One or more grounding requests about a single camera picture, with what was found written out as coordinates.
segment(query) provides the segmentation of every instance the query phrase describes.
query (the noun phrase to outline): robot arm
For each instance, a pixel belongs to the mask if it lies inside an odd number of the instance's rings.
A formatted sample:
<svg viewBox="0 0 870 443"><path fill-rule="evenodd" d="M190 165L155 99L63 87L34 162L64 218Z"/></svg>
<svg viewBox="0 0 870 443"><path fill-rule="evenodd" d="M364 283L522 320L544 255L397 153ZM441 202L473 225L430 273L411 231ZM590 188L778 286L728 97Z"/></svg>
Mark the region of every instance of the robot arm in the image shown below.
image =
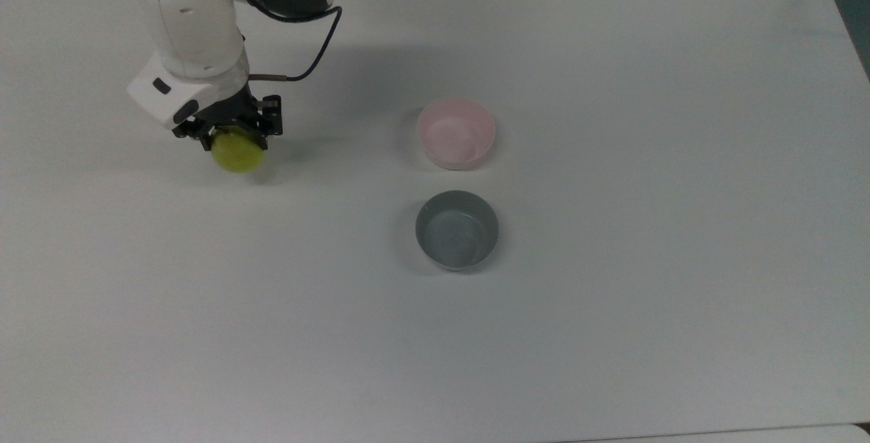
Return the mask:
<svg viewBox="0 0 870 443"><path fill-rule="evenodd" d="M340 13L339 7L329 10L333 0L239 1L283 22ZM133 100L176 136L199 140L206 151L221 127L240 128L266 149L265 137L282 132L280 97L258 101L249 91L245 40L236 25L233 0L139 4L156 52L128 85Z"/></svg>

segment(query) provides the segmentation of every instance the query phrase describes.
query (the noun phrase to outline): pink bowl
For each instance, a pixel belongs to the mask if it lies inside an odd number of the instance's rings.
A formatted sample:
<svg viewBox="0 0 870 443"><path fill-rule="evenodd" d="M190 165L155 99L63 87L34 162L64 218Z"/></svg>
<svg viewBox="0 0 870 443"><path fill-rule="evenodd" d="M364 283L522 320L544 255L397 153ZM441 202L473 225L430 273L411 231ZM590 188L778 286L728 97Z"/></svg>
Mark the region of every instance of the pink bowl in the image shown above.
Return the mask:
<svg viewBox="0 0 870 443"><path fill-rule="evenodd" d="M475 167L495 140L495 121L480 103L451 96L436 100L417 119L417 136L434 164L447 170Z"/></svg>

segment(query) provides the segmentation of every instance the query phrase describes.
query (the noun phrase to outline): tennis ball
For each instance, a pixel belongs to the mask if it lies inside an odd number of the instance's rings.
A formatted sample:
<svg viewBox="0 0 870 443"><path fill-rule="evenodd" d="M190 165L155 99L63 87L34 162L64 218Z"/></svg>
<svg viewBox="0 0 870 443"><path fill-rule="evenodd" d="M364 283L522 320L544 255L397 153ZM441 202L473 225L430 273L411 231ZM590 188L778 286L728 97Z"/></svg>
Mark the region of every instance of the tennis ball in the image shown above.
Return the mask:
<svg viewBox="0 0 870 443"><path fill-rule="evenodd" d="M211 140L211 157L231 173L248 173L263 162L263 149L257 137L239 127L221 127Z"/></svg>

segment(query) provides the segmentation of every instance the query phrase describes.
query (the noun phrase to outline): black cable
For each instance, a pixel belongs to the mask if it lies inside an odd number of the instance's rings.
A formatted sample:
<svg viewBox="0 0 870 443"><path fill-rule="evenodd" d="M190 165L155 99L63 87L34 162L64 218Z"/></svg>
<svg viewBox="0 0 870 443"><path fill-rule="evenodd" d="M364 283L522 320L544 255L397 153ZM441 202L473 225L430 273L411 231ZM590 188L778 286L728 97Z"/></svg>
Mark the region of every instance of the black cable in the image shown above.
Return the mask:
<svg viewBox="0 0 870 443"><path fill-rule="evenodd" d="M299 81L308 77L308 75L310 75L311 72L314 71L314 68L317 68L317 64L320 63L320 58L324 56L324 53L326 53L326 48L329 47L329 41L332 40L332 35L335 34L335 28L338 27L338 20L341 19L341 7L332 7L332 9L326 10L326 12L317 15L317 18L313 18L313 20L317 20L318 18L323 18L324 16L328 16L331 13L335 13L335 20L332 21L332 27L330 27L329 33L326 34L324 44L323 46L320 46L320 52L317 53L317 57L314 58L314 62L311 63L311 66L309 66L309 68L304 73L298 75L298 77L289 77L289 75L252 74L248 75L248 81Z"/></svg>

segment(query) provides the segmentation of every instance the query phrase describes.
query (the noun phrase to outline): bowl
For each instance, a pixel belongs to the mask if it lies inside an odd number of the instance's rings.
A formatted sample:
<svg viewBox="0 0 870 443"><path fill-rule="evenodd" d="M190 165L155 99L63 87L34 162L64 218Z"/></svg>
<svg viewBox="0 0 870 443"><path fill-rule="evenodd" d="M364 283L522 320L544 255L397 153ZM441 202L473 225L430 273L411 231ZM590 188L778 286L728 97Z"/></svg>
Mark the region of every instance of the bowl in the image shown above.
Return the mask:
<svg viewBox="0 0 870 443"><path fill-rule="evenodd" d="M498 219L470 192L438 193L417 214L417 244L438 266L459 272L485 260L498 241Z"/></svg>
<svg viewBox="0 0 870 443"><path fill-rule="evenodd" d="M468 170L487 157L495 141L495 121L480 103L451 96L420 112L417 136L434 164L447 170Z"/></svg>

